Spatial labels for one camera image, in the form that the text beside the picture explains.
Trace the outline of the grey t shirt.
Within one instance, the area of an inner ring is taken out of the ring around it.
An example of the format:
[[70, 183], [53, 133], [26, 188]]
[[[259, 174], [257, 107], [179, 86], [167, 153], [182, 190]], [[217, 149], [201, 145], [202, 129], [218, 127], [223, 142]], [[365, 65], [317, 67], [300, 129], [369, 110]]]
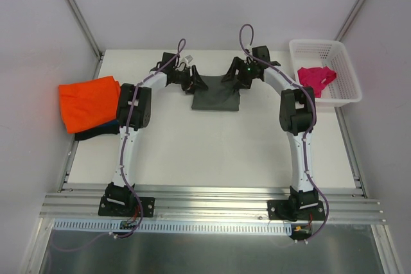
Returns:
[[193, 95], [192, 110], [212, 112], [238, 112], [240, 92], [235, 81], [222, 82], [223, 76], [201, 76], [207, 90], [197, 89]]

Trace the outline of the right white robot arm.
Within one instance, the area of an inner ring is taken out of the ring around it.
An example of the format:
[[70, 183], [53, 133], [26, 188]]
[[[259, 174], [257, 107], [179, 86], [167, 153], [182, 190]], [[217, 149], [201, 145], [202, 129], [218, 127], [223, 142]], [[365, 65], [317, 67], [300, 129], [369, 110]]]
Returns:
[[319, 204], [319, 192], [313, 184], [311, 140], [317, 122], [314, 91], [303, 87], [270, 60], [266, 46], [245, 51], [246, 58], [234, 57], [222, 81], [234, 82], [234, 89], [250, 89], [259, 79], [280, 95], [279, 123], [286, 133], [292, 157], [292, 184], [287, 211], [302, 219]]

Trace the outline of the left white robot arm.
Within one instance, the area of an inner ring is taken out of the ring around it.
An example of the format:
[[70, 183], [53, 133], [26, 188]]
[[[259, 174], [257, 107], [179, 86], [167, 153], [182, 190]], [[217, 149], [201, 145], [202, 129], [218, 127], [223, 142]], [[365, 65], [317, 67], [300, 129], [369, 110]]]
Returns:
[[164, 52], [162, 60], [142, 81], [121, 86], [116, 114], [120, 139], [118, 163], [105, 190], [107, 201], [121, 215], [130, 214], [137, 202], [134, 168], [143, 129], [150, 122], [153, 94], [169, 84], [180, 85], [186, 94], [208, 89], [192, 61], [190, 55], [181, 58], [178, 54]]

